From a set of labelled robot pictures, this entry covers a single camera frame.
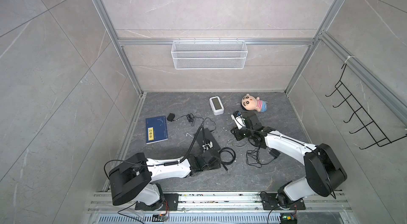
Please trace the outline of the black adapter with thin cord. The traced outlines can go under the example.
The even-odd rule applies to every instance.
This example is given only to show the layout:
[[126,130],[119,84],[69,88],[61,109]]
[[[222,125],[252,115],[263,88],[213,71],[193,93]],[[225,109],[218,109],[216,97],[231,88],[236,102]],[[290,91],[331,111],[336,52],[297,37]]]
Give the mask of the black adapter with thin cord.
[[212,130],[210,130],[210,132],[213,132],[213,131],[215,131],[215,130],[217,129],[217,126],[216,126],[215,121],[213,121],[211,118],[196,117],[196,116],[194,116],[192,113],[182,115],[182,116],[180,116],[180,117],[178,117],[178,118],[176,118],[176,115],[175,115],[174,113],[170,113],[170,114],[166,117],[166,119],[167,119],[169,122],[178,121],[178,120],[180,120],[180,119],[182,119],[182,118],[186,118],[186,120],[191,124],[192,127],[195,125],[195,123],[196,123],[196,121],[197,121],[197,119],[198,119],[198,120],[201,120],[201,125],[204,125],[204,123],[205,123],[206,121],[210,121],[210,122],[214,125],[214,128],[213,128]]

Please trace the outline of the black perforated box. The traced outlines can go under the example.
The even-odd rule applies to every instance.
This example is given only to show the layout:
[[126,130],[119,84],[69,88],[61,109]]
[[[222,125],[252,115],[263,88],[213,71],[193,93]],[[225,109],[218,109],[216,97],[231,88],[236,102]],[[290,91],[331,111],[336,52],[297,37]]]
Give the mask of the black perforated box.
[[204,128],[203,131],[198,132],[196,142],[198,143],[198,145],[201,147],[202,150],[203,150],[202,146],[206,143],[209,143],[210,141],[213,143],[213,148],[215,150],[219,151],[221,149],[218,142],[215,140],[214,136],[212,135],[212,132],[210,132],[210,130],[208,128]]

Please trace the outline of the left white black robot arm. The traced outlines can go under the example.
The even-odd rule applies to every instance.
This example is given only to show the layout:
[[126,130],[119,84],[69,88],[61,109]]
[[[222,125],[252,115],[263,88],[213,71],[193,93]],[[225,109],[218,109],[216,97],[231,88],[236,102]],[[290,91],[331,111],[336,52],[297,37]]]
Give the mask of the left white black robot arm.
[[204,171],[222,167],[220,146],[212,133],[202,125],[193,137],[185,156],[177,159],[151,159],[136,153],[127,160],[116,160],[118,166],[105,172],[114,206],[135,199],[150,207],[164,200],[157,181],[169,178],[186,178]]

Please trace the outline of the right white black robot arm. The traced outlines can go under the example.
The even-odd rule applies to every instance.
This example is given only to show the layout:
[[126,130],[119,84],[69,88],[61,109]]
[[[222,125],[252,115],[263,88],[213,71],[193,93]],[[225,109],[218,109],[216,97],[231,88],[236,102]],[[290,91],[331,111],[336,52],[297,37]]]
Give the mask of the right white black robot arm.
[[277,206],[287,209],[304,197],[317,194],[335,197],[335,189],[347,179],[347,173],[332,148],[322,143],[314,145],[288,137],[274,128],[263,126],[253,112],[235,111],[231,118],[236,127],[231,130],[235,139],[247,138],[257,148],[283,153],[305,168],[305,177],[288,182],[277,192]]

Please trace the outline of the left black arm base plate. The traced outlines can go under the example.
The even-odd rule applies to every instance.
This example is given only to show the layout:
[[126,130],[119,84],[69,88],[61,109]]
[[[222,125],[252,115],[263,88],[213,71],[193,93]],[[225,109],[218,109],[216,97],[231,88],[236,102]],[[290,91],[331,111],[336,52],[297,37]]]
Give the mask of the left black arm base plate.
[[179,194],[176,193],[165,193],[161,198],[154,204],[147,206],[145,203],[137,202],[135,205],[135,210],[142,211],[155,211],[155,210],[169,210],[176,211],[178,209]]

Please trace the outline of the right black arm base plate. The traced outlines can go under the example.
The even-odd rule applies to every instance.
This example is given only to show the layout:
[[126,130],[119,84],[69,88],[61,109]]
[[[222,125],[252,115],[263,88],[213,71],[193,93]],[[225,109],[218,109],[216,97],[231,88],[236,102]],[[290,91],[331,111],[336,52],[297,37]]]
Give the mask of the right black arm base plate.
[[260,192],[259,194],[264,210],[305,210],[303,199],[292,201],[283,194]]

